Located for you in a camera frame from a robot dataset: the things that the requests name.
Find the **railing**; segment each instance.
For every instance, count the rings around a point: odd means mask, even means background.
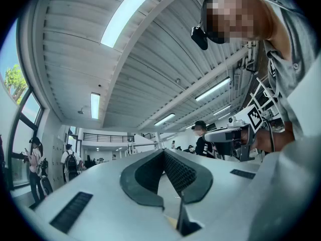
[[[155,133],[147,133],[147,134],[142,134],[142,136],[146,139],[152,139],[155,138]]]
[[[92,133],[84,133],[84,141],[95,141],[95,142],[134,142],[134,136],[111,136],[111,135],[100,135]]]

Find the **tree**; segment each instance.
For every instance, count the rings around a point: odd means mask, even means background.
[[[12,98],[17,104],[20,104],[22,94],[28,86],[18,64],[15,64],[12,69],[6,70],[5,85]]]

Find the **black pants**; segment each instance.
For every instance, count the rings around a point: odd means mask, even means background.
[[[35,203],[39,204],[40,201],[45,199],[45,195],[40,184],[40,177],[35,172],[30,172],[30,186],[31,186],[31,193],[32,193],[32,196],[34,197]],[[37,194],[36,186],[38,186],[40,199]]]

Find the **fluorescent light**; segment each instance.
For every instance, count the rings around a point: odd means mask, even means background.
[[[92,118],[98,119],[99,99],[100,99],[100,94],[91,93],[91,95],[90,95],[90,107],[91,107],[91,117]]]
[[[162,123],[168,121],[169,119],[175,117],[175,114],[174,113],[171,113],[170,115],[166,116],[165,118],[161,119],[159,122],[155,123],[154,125],[155,126],[159,126],[161,125]]]
[[[146,0],[124,0],[108,23],[100,43],[113,48],[131,16],[145,1]]]
[[[226,115],[224,115],[224,116],[222,116],[222,117],[220,117],[220,118],[218,118],[218,119],[224,118],[225,116],[227,116],[227,115],[229,115],[229,114],[231,114],[231,113],[229,112],[228,114],[226,114]]]
[[[226,106],[225,108],[221,109],[220,111],[214,113],[213,116],[219,114],[220,112],[222,112],[222,111],[224,111],[224,110],[226,110],[226,109],[228,109],[228,108],[230,108],[230,107],[231,107],[231,105]]]
[[[217,85],[213,86],[211,89],[205,91],[203,94],[197,96],[195,98],[196,101],[202,100],[204,97],[210,95],[211,93],[213,93],[215,90],[221,88],[222,86],[226,85],[227,83],[231,82],[231,78],[227,77],[226,79],[222,80],[220,83],[218,83]]]

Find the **black backpack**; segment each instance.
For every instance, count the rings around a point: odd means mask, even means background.
[[[77,160],[74,156],[74,152],[70,155],[68,151],[66,151],[68,156],[65,161],[65,167],[67,167],[67,170],[69,172],[69,181],[72,180],[74,177],[78,176],[77,171]]]

